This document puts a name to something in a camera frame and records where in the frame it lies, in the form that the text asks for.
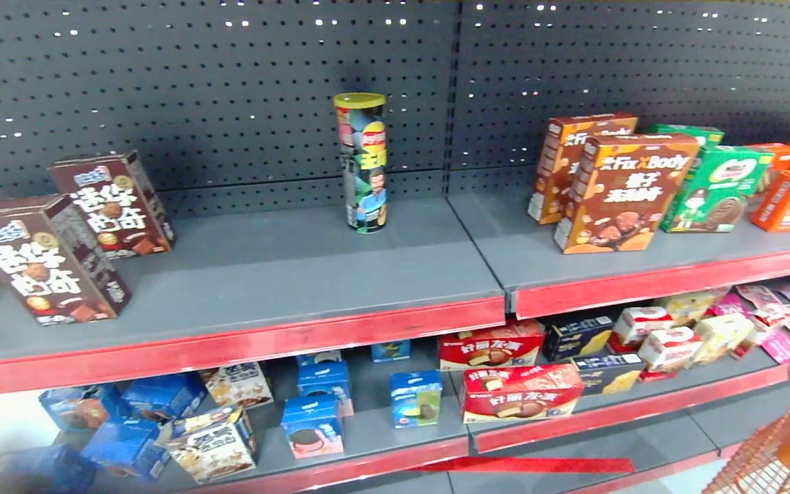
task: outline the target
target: oreo box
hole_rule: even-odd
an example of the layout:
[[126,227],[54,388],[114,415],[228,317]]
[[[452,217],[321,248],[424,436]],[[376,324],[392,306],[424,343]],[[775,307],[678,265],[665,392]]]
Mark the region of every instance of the oreo box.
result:
[[145,419],[166,421],[197,412],[206,394],[197,373],[183,372],[136,379],[123,400]]
[[0,454],[0,494],[83,494],[96,475],[97,466],[65,444]]
[[339,401],[341,416],[353,416],[349,394],[349,371],[345,362],[325,362],[298,369],[298,392],[301,397],[331,395]]
[[93,434],[81,454],[112,475],[157,480],[169,462],[169,453],[154,444],[159,434],[156,422],[112,420]]
[[441,372],[393,373],[389,377],[396,429],[433,425],[441,415]]
[[60,431],[94,430],[108,419],[131,415],[113,384],[48,390],[38,402]]
[[410,340],[370,345],[370,359],[375,363],[410,359]]
[[285,400],[282,427],[295,458],[343,453],[339,401],[331,395]]
[[542,355],[549,362],[556,362],[601,351],[614,328],[616,313],[617,309],[602,307],[545,318]]
[[584,382],[584,396],[628,391],[645,367],[637,353],[573,357],[571,363]]

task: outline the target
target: perforated metal panel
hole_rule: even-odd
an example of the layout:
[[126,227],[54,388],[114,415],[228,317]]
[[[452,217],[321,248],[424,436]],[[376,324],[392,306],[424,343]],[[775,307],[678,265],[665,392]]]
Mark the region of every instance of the perforated metal panel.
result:
[[545,119],[790,135],[790,2],[464,4],[452,169],[535,163]]
[[[389,96],[391,172],[444,168],[457,4],[0,0],[0,198],[141,150],[162,190],[337,177],[331,97]],[[441,173],[423,175],[439,182]]]

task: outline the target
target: metal shelf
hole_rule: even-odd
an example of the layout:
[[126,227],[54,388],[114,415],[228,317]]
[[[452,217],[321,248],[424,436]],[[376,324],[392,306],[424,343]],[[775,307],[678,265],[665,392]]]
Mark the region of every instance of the metal shelf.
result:
[[0,393],[121,381],[504,322],[504,294],[445,199],[356,234],[342,207],[176,222],[171,253],[117,263],[110,322],[42,328],[0,285]]
[[743,220],[732,235],[658,232],[648,250],[564,256],[527,214],[529,184],[448,198],[518,318],[790,274],[790,234]]

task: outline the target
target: blue oreo box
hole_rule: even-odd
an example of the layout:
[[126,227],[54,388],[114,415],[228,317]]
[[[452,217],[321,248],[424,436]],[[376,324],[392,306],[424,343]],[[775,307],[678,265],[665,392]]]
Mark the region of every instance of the blue oreo box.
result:
[[285,400],[282,427],[295,458],[343,453],[339,401],[331,395]]
[[331,395],[339,401],[341,416],[353,416],[349,394],[349,371],[345,362],[324,362],[298,369],[298,392],[301,397]]
[[410,359],[410,340],[371,344],[370,359],[375,363]]
[[142,418],[165,421],[193,415],[207,393],[200,375],[183,372],[136,379],[123,400]]
[[48,390],[38,402],[60,431],[96,430],[108,419],[132,413],[113,384]]
[[169,453],[154,444],[158,435],[157,422],[112,420],[93,434],[81,454],[112,475],[157,480],[169,462]]
[[84,494],[96,475],[97,466],[65,444],[0,454],[0,494]]
[[441,372],[393,373],[389,378],[396,429],[433,425],[441,415]]

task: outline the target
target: red shelf edge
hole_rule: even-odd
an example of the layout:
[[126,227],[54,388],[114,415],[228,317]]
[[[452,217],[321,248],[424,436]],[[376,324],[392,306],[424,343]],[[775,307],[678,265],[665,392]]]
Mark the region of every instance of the red shelf edge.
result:
[[505,297],[0,360],[0,393],[125,381],[505,323]]
[[[733,397],[787,380],[787,366],[775,366],[686,390],[641,400],[625,401],[625,403],[589,410],[589,412],[579,412],[562,419],[527,422],[494,431],[480,432],[480,434],[474,434],[475,446],[477,452],[489,453],[506,447],[520,446],[534,441],[548,440],[549,438],[576,434],[576,432],[645,419],[648,416],[675,412],[675,410],[682,410],[689,406],[725,397]],[[637,410],[642,410],[641,415],[636,415]]]
[[518,319],[790,275],[790,251],[514,292]]
[[211,485],[190,490],[191,494],[292,494],[315,490],[326,485],[370,478],[401,470],[413,469],[427,463],[444,462],[468,456],[468,436],[407,447],[388,453],[372,454],[343,462],[332,462],[294,472],[250,478],[231,484]]

